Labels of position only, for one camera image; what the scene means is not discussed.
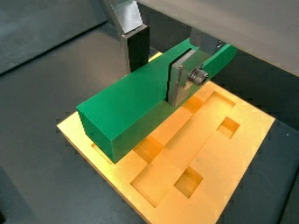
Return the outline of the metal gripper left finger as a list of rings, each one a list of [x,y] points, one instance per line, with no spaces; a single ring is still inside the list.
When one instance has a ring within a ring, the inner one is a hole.
[[[108,22],[116,27],[131,73],[149,62],[150,27],[145,24],[136,0],[102,0]]]

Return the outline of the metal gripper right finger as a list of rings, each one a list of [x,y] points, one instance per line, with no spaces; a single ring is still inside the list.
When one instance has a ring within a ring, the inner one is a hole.
[[[203,62],[225,46],[218,38],[195,28],[191,29],[190,43],[198,46],[198,49],[189,48],[169,67],[166,100],[174,107],[187,98],[193,84],[201,86],[209,79]]]

